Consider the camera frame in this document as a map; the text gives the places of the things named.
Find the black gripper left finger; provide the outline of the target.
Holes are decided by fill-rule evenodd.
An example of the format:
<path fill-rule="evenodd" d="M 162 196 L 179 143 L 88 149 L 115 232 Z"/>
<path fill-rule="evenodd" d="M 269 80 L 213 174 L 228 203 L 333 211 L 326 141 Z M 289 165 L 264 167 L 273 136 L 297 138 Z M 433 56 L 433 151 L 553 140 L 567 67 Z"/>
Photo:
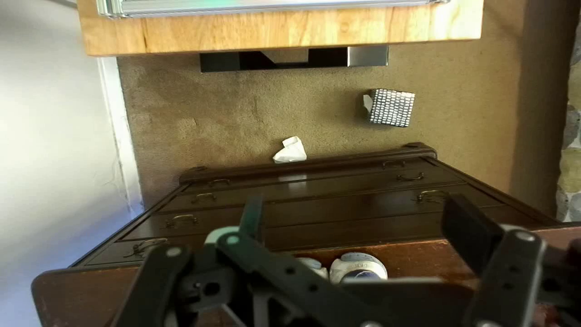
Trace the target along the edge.
<path fill-rule="evenodd" d="M 240 229 L 218 238 L 218 250 L 244 276 L 253 294 L 257 325 L 271 321 L 317 327 L 387 327 L 386 316 L 351 290 L 318 276 L 289 254 L 258 241 L 262 200 L 244 207 Z"/>

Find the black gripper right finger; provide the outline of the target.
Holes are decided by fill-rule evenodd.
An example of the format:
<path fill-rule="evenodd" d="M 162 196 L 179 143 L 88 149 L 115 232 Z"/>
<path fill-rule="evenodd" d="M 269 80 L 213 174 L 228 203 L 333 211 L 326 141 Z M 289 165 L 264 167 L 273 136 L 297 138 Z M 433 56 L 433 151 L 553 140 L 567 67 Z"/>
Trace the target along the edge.
<path fill-rule="evenodd" d="M 465 196 L 449 196 L 442 232 L 480 278 L 465 327 L 529 327 L 536 307 L 545 241 L 525 229 L 505 231 Z"/>

